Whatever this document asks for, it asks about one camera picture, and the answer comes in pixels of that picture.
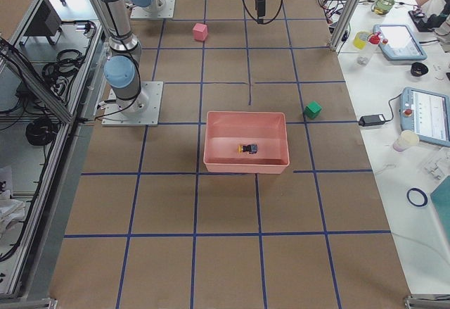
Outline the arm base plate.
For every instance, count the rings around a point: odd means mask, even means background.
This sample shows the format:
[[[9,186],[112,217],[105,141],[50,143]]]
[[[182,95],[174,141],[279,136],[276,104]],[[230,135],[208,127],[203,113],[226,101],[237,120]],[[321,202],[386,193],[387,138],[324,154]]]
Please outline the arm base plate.
[[[147,7],[135,6],[131,10],[132,20],[172,19],[176,0],[152,0]]]
[[[141,93],[134,104],[127,107],[123,101],[111,103],[105,107],[106,117],[101,124],[105,127],[157,126],[162,101],[163,82],[142,82]]]

